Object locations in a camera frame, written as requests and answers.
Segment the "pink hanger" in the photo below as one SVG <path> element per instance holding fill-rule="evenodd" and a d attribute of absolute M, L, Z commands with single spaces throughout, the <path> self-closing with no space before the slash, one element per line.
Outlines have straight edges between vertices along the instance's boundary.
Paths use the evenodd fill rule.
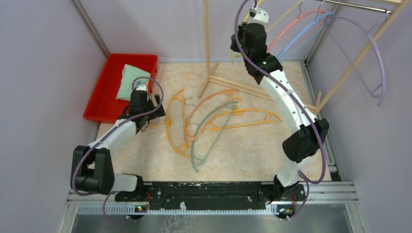
<path fill-rule="evenodd" d="M 281 16 L 269 29 L 267 29 L 266 32 L 268 33 L 274 26 L 276 26 L 280 21 L 282 21 L 283 18 L 286 17 L 289 13 L 291 13 L 296 7 L 300 7 L 302 2 L 303 0 L 298 0 L 295 3 L 295 5 L 293 5 L 292 8 L 290 8 L 283 16 Z M 319 15 L 325 14 L 326 12 L 327 12 L 326 10 L 320 9 L 320 10 L 311 10 L 305 13 L 301 13 L 301 10 L 299 9 L 297 17 L 287 27 L 285 27 L 285 29 L 282 32 L 279 33 L 279 35 L 275 38 L 275 40 L 268 46 L 267 52 L 270 52 L 275 47 L 275 45 L 278 43 L 278 41 L 292 27 L 294 27 L 295 24 L 297 24 L 300 21 L 306 22 L 305 18 L 307 18 L 308 16 L 314 13 L 317 13 L 318 15 L 316 17 L 318 17 Z M 324 22 L 325 22 L 325 19 L 321 19 L 320 22 L 317 23 L 317 26 L 314 29 L 310 30 L 309 32 L 304 31 L 303 37 L 298 39 L 296 42 L 292 43 L 292 48 L 296 47 L 297 45 L 302 45 L 304 42 L 307 42 L 308 40 L 310 40 L 312 36 L 316 35 L 323 28 Z"/>

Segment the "blue hanger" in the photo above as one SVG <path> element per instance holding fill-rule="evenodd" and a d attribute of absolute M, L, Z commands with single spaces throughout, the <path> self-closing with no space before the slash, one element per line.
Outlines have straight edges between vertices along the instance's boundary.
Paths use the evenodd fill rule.
<path fill-rule="evenodd" d="M 292 48 L 292 43 L 296 42 L 298 39 L 303 37 L 303 32 L 307 31 L 309 32 L 310 30 L 314 29 L 317 26 L 317 23 L 320 22 L 321 19 L 325 19 L 325 22 L 323 23 L 323 28 L 324 29 L 332 20 L 332 18 L 335 16 L 335 13 L 332 11 L 327 11 L 325 14 L 319 15 L 318 17 L 316 17 L 318 14 L 314 13 L 315 16 L 313 18 L 312 21 L 308 22 L 308 25 L 305 26 L 290 42 L 288 45 L 286 45 L 284 47 L 284 49 L 278 54 L 277 58 L 279 60 L 285 60 L 288 56 L 292 55 L 293 53 L 295 53 L 297 50 L 299 50 L 305 43 L 307 43 L 308 41 L 310 41 L 314 36 L 312 36 L 310 38 L 310 40 L 308 40 L 307 42 L 304 42 L 302 45 L 297 45 L 296 47 Z"/>

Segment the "purple hanger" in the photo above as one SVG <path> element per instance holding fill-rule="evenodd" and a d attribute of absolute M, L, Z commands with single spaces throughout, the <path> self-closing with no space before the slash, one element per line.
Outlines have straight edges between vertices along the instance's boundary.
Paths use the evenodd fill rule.
<path fill-rule="evenodd" d="M 337 17 L 334 16 L 330 19 L 331 21 L 335 21 L 335 20 L 344 20 L 347 21 L 353 25 L 355 25 L 357 28 L 359 28 L 367 37 L 367 39 L 369 40 L 369 43 L 365 45 L 365 47 L 362 49 L 362 51 L 360 52 L 360 54 L 357 56 L 357 58 L 352 62 L 349 58 L 348 55 L 344 52 L 344 50 L 342 49 L 342 47 L 339 45 L 338 42 L 336 42 L 336 39 L 332 36 L 331 33 L 328 33 L 332 40 L 336 43 L 336 45 L 338 46 L 338 48 L 341 50 L 341 52 L 343 53 L 343 55 L 345 56 L 345 58 L 347 59 L 348 63 L 350 64 L 350 66 L 347 68 L 347 70 L 343 73 L 343 75 L 338 79 L 338 81 L 336 82 L 336 84 L 333 86 L 333 88 L 329 91 L 329 93 L 323 98 L 323 100 L 320 102 L 319 105 L 319 109 L 323 108 L 323 106 L 326 105 L 326 103 L 332 98 L 332 96 L 339 90 L 339 88 L 341 87 L 341 85 L 343 85 L 343 83 L 345 82 L 345 80 L 348 78 L 348 76 L 352 73 L 355 72 L 355 74 L 357 74 L 357 76 L 359 77 L 359 79 L 361 80 L 362 84 L 364 85 L 364 87 L 366 88 L 368 94 L 374 98 L 374 99 L 378 99 L 377 102 L 377 107 L 380 107 L 384 100 L 386 99 L 386 93 L 387 93 L 387 77 L 386 77 L 386 70 L 385 70 L 385 65 L 384 65 L 384 61 L 383 61 L 383 57 L 382 54 L 380 52 L 380 49 L 378 48 L 378 44 L 376 42 L 376 40 L 374 39 L 374 37 L 371 35 L 371 33 L 365 29 L 364 26 L 360 25 L 360 23 L 345 18 L 345 17 Z M 360 63 L 360 61 L 362 61 L 362 59 L 364 58 L 364 56 L 369 52 L 369 50 L 372 49 L 375 52 L 375 55 L 377 57 L 377 61 L 378 61 L 378 67 L 379 67 L 379 71 L 380 71 L 380 80 L 381 83 L 373 90 L 371 90 L 366 82 L 362 79 L 361 75 L 359 74 L 356 66 Z"/>

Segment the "light yellow hanger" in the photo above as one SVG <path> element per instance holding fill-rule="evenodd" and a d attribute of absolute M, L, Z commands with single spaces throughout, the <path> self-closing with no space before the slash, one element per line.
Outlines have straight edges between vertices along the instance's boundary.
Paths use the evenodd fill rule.
<path fill-rule="evenodd" d="M 295 9 L 302 1 L 298 0 L 289 10 L 287 10 L 281 17 L 279 17 L 269 28 L 266 29 L 266 32 L 269 32 L 275 25 L 277 25 L 284 17 L 286 17 L 293 9 Z M 230 52 L 230 64 L 234 65 L 234 58 L 241 57 L 240 55 L 233 55 L 233 52 Z"/>

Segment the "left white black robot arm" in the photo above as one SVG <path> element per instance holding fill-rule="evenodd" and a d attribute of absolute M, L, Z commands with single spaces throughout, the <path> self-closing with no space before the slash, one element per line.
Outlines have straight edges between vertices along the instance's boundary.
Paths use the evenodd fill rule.
<path fill-rule="evenodd" d="M 151 120 L 166 113 L 163 98 L 152 99 L 147 91 L 134 90 L 129 104 L 114 125 L 96 141 L 73 151 L 70 186 L 79 196 L 126 192 L 134 201 L 144 198 L 142 177 L 114 172 L 112 157 Z"/>

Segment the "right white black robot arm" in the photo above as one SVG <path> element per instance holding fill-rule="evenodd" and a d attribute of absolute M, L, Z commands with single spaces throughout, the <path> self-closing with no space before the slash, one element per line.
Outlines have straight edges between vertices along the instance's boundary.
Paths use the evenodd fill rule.
<path fill-rule="evenodd" d="M 259 23 L 235 26 L 230 48 L 242 54 L 246 70 L 280 109 L 291 135 L 282 143 L 285 153 L 273 187 L 262 193 L 264 200 L 286 200 L 297 189 L 299 172 L 323 146 L 329 122 L 318 119 L 295 93 L 278 59 L 267 52 L 267 34 Z"/>

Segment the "light green cartoon cloth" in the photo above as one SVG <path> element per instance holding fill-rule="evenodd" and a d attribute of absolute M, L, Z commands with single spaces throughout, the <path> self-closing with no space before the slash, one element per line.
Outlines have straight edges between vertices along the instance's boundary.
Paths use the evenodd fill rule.
<path fill-rule="evenodd" d="M 148 85 L 149 79 L 147 79 L 147 77 L 150 77 L 150 75 L 151 74 L 147 71 L 131 66 L 129 64 L 125 64 L 122 69 L 122 77 L 116 99 L 129 101 L 132 93 L 133 81 L 136 78 L 145 77 L 144 79 L 138 80 L 137 85 Z"/>

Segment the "red plastic bin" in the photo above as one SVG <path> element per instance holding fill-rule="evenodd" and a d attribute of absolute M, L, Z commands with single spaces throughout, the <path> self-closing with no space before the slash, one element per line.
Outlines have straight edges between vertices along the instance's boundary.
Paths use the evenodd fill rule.
<path fill-rule="evenodd" d="M 126 100 L 116 99 L 122 70 L 125 64 L 149 72 L 151 78 L 157 74 L 158 56 L 154 54 L 112 53 L 97 80 L 83 117 L 97 123 L 115 123 L 128 105 Z"/>

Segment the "yellow-orange plastic hook hanger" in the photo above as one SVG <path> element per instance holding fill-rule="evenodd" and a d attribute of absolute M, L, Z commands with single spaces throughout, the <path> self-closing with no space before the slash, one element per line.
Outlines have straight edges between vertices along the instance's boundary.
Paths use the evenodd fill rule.
<path fill-rule="evenodd" d="M 170 101 L 167 105 L 165 120 L 162 121 L 162 122 L 159 122 L 157 125 L 154 125 L 154 124 L 150 123 L 149 127 L 152 128 L 152 129 L 156 129 L 156 128 L 159 128 L 162 125 L 165 125 L 167 139 L 168 139 L 168 142 L 169 142 L 170 146 L 172 147 L 172 149 L 177 154 L 179 154 L 180 156 L 182 156 L 184 158 L 189 158 L 189 155 L 185 154 L 185 152 L 189 148 L 188 144 L 186 142 L 184 142 L 179 147 L 175 146 L 175 144 L 173 143 L 173 138 L 172 138 L 172 134 L 171 134 L 171 127 L 173 125 L 173 120 L 171 118 L 170 111 L 171 111 L 172 102 L 174 100 L 178 100 L 179 102 L 181 102 L 183 132 L 185 132 L 185 130 L 186 130 L 186 101 L 185 101 L 185 96 L 182 94 L 184 91 L 185 91 L 184 89 L 181 89 L 171 97 L 171 99 L 170 99 Z"/>

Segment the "orange plastic hanger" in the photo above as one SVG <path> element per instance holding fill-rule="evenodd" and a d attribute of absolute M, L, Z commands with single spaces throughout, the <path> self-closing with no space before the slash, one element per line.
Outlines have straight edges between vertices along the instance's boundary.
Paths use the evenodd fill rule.
<path fill-rule="evenodd" d="M 235 121 L 234 123 L 223 123 L 223 121 L 220 121 L 220 118 L 223 117 L 227 117 L 227 119 L 232 117 Z M 243 128 L 270 124 L 275 121 L 282 122 L 283 120 L 277 114 L 265 109 L 243 108 L 213 114 L 211 119 L 206 121 L 206 125 L 202 128 L 202 131 L 218 131 L 223 129 Z"/>

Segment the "green hanger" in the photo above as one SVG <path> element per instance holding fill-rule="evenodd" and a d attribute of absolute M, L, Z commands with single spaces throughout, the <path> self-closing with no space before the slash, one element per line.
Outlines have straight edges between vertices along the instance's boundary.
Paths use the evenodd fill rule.
<path fill-rule="evenodd" d="M 229 120 L 231 119 L 234 111 L 236 110 L 237 106 L 236 104 L 239 102 L 239 100 L 235 100 L 235 101 L 228 101 L 226 103 L 224 103 L 221 107 L 216 107 L 215 109 L 213 109 L 211 112 L 209 112 L 200 123 L 194 123 L 195 125 L 197 125 L 197 129 L 195 131 L 194 136 L 200 136 L 200 139 L 202 139 L 201 136 L 201 131 L 203 126 L 206 125 L 206 122 L 211 119 L 213 117 L 213 115 L 216 112 L 219 112 L 221 108 L 228 108 L 229 109 L 229 117 L 226 119 L 226 122 L 224 124 L 224 126 L 227 126 L 229 123 Z M 190 147 L 190 162 L 192 165 L 192 168 L 194 169 L 194 171 L 196 173 L 199 173 L 199 169 L 198 166 L 202 166 L 205 162 L 206 159 L 208 158 L 208 156 L 211 154 L 214 146 L 217 144 L 218 140 L 220 139 L 221 135 L 223 133 L 223 130 L 219 130 L 218 135 L 215 137 L 214 141 L 212 142 L 211 146 L 209 147 L 209 149 L 207 150 L 207 153 L 204 157 L 199 157 L 196 155 L 195 152 L 195 148 L 196 146 L 199 146 L 200 144 L 198 143 L 198 140 L 195 138 L 192 142 L 191 142 L 191 147 Z"/>

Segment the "metal rack rod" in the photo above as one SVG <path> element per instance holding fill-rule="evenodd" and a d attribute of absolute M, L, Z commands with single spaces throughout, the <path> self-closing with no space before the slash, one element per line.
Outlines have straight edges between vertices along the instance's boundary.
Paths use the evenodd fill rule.
<path fill-rule="evenodd" d="M 354 4 L 354 3 L 348 3 L 348 2 L 341 2 L 341 1 L 336 1 L 336 0 L 315 0 L 318 2 L 323 3 L 330 3 L 330 4 L 335 4 L 335 5 L 340 5 L 340 6 L 345 6 L 345 7 L 351 7 L 355 9 L 361 9 L 361 10 L 366 10 L 366 11 L 371 11 L 371 12 L 378 12 L 378 13 L 383 13 L 386 15 L 391 15 L 393 13 L 392 10 L 387 10 L 383 8 L 376 8 L 376 7 L 371 7 L 371 6 L 365 6 L 365 5 L 359 5 L 359 4 Z"/>

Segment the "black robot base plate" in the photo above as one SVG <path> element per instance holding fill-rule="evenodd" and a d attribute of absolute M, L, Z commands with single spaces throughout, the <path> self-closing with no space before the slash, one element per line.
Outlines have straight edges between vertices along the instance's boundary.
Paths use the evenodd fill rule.
<path fill-rule="evenodd" d="M 273 201 L 303 201 L 302 184 L 281 188 L 273 182 L 149 182 L 134 192 L 119 192 L 117 202 L 141 201 L 149 210 L 262 210 Z"/>

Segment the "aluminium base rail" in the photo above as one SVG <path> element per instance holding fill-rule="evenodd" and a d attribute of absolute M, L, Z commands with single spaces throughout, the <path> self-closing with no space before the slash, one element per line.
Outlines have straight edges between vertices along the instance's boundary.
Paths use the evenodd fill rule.
<path fill-rule="evenodd" d="M 79 214 L 108 215 L 278 215 L 310 204 L 359 202 L 351 182 L 301 182 L 285 198 L 269 198 L 272 182 L 151 182 L 141 197 L 135 194 L 91 195 L 70 192 L 67 204 Z"/>

